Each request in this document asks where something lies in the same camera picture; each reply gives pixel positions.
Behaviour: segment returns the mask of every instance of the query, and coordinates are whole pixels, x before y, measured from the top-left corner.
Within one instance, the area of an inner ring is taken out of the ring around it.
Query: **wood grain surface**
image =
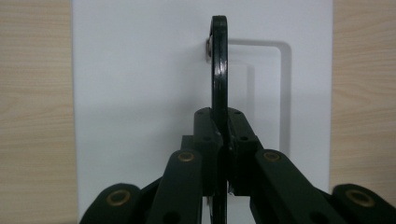
[[[335,1],[331,187],[396,205],[396,1]]]
[[[76,223],[68,1],[0,2],[0,223]]]
[[[70,2],[0,1],[0,223],[77,223]],[[334,1],[331,187],[396,205],[396,1]]]

